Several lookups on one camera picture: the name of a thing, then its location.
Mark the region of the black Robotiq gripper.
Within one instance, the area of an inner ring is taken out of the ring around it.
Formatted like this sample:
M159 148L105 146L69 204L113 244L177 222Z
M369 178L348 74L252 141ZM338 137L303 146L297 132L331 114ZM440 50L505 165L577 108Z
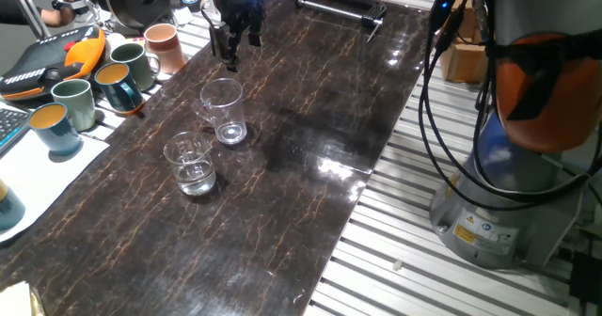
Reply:
M265 19L262 0L214 0L222 15L222 21L209 27L213 55L228 71L237 71L238 57L230 45L230 28L234 31L248 30L251 46L261 46L261 27Z

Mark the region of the bare person hand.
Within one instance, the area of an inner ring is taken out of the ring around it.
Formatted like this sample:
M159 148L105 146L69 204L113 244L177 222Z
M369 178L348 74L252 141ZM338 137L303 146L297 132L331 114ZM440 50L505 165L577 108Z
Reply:
M49 27L65 26L70 24L75 18L74 11L69 8L63 8L61 10L39 8L39 14L44 23Z

